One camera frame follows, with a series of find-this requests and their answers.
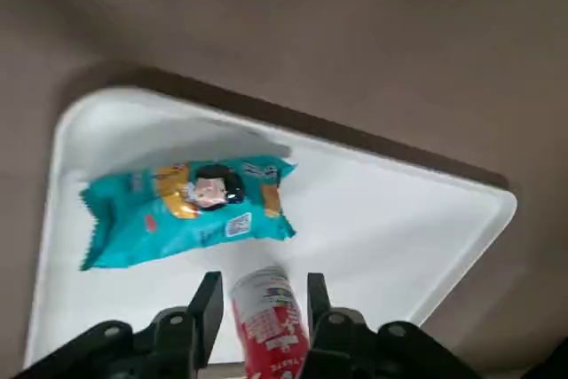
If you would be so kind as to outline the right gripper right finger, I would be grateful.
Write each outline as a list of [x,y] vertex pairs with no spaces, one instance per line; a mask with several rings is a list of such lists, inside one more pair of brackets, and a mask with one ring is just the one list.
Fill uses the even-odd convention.
[[310,348],[306,378],[478,378],[471,367],[407,321],[376,331],[362,314],[334,307],[325,277],[307,274]]

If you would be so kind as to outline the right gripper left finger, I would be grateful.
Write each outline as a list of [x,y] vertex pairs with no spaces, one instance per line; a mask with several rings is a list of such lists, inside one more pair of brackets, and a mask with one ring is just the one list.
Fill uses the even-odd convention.
[[223,319],[223,279],[207,272],[191,303],[165,309],[134,332],[108,320],[16,374],[17,378],[196,378]]

